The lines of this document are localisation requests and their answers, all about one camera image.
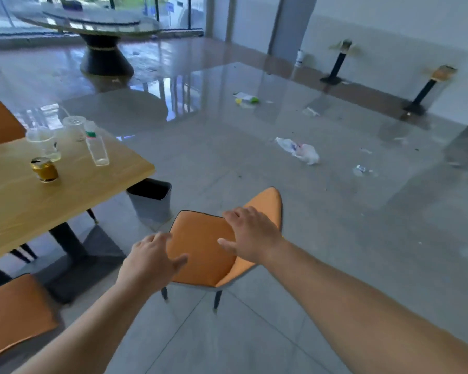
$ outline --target gray tile floor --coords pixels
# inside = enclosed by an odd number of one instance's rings
[[[240,108],[234,92],[258,95],[261,103]],[[309,104],[320,116],[302,113]],[[218,215],[275,186],[287,239],[468,342],[463,126],[434,121],[422,129],[241,63],[62,106],[94,119],[154,163],[154,177],[173,185],[173,215],[182,209]],[[57,125],[56,115],[46,122]],[[322,163],[305,165],[279,148],[275,137],[312,144]],[[352,169],[359,164],[373,173],[355,176]],[[167,231],[173,221],[144,225],[125,194],[94,212],[126,252],[145,235]],[[69,221],[80,237],[92,223],[87,214]],[[31,247],[41,255],[61,252],[48,235]],[[0,259],[9,271],[20,265],[10,255]],[[116,273],[65,308],[66,322],[115,279]],[[348,372],[303,309],[263,268],[224,293],[218,314],[212,312],[212,293],[173,285],[168,293],[168,304],[159,294],[146,303],[107,373]]]

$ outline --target trash can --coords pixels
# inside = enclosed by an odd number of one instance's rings
[[[139,218],[161,223],[170,218],[171,183],[146,178],[129,187],[127,194]]]

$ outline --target plastic bag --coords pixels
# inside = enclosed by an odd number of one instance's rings
[[[275,138],[277,144],[281,146],[283,150],[289,152],[293,156],[299,158],[307,165],[319,163],[319,155],[315,151],[315,148],[309,144],[296,144],[291,139]]]

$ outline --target clear plastic cup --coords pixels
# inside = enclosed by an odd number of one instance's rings
[[[57,141],[54,131],[48,127],[33,127],[26,131],[26,140],[37,146],[41,157],[48,157],[56,162],[61,158],[61,152],[57,149]]]
[[[77,142],[85,141],[84,123],[87,121],[85,117],[68,116],[62,120],[62,124],[69,131],[69,135]]]

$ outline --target right hand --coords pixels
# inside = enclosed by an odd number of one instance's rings
[[[222,216],[234,230],[236,241],[218,239],[218,244],[244,260],[263,265],[270,251],[286,242],[278,227],[255,207],[237,207]]]

